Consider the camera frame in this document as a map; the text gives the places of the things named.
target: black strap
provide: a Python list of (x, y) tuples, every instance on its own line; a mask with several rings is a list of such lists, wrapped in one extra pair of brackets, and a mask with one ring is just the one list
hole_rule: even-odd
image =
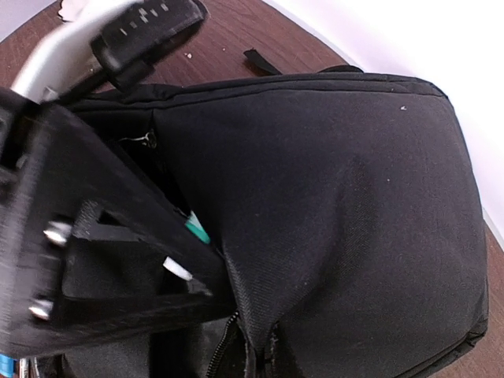
[(269, 63), (262, 55), (258, 53), (257, 50), (247, 50), (243, 53), (250, 63), (254, 64), (256, 67), (266, 72), (268, 75), (282, 75), (274, 65)]
[(332, 67), (327, 67), (326, 69), (323, 69), (322, 71), (319, 71), (319, 73), (323, 72), (358, 72), (358, 73), (364, 73), (359, 67), (355, 67), (353, 65), (333, 65)]

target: wooden floor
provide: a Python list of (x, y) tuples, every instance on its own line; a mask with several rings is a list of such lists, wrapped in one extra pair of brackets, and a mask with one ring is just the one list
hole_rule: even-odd
[[(250, 48), (260, 51), (285, 73), (316, 72), (345, 63), (323, 43), (258, 0), (205, 0), (205, 4), (212, 18), (200, 35), (163, 61), (149, 82), (187, 86), (255, 76), (243, 57), (243, 51)], [(35, 44), (60, 24), (56, 12), (57, 7), (51, 6), (0, 44), (0, 85), (12, 83)], [(504, 253), (490, 232), (487, 241), (490, 331), (474, 351), (435, 378), (504, 377)]]

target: black mount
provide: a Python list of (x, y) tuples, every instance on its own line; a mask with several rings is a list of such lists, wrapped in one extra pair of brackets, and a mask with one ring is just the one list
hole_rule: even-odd
[[(1, 353), (56, 354), (234, 311), (223, 258), (90, 126), (61, 106), (39, 106), (5, 89), (0, 120)], [(103, 214), (113, 222), (102, 222)], [(160, 266), (170, 257), (192, 275), (190, 290), (152, 297), (65, 296), (69, 257), (97, 247), (157, 255)]]

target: black backpack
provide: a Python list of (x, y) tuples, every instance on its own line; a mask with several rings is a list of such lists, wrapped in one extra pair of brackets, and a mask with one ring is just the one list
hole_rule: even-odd
[[(184, 238), (224, 259), (236, 312), (69, 342), (37, 359), (42, 375), (421, 377), (486, 332), (480, 198), (454, 109), (431, 83), (322, 72), (144, 85), (70, 109), (181, 224), (197, 217)], [(64, 282), (80, 298), (190, 290), (158, 257), (123, 250), (77, 255)]]

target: blue object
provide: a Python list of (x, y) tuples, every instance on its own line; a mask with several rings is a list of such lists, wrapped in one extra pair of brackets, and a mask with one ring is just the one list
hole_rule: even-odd
[(189, 228), (189, 230), (191, 230), (191, 232), (193, 234), (195, 234), (198, 237), (198, 239), (200, 239), (202, 242), (204, 242), (204, 244), (210, 243), (210, 237), (203, 229), (203, 226), (201, 225), (201, 223), (199, 223), (199, 220), (196, 217), (196, 214), (191, 213), (191, 216), (189, 217), (189, 219), (186, 222), (186, 227)]
[(14, 376), (14, 360), (0, 354), (0, 376), (12, 378)]

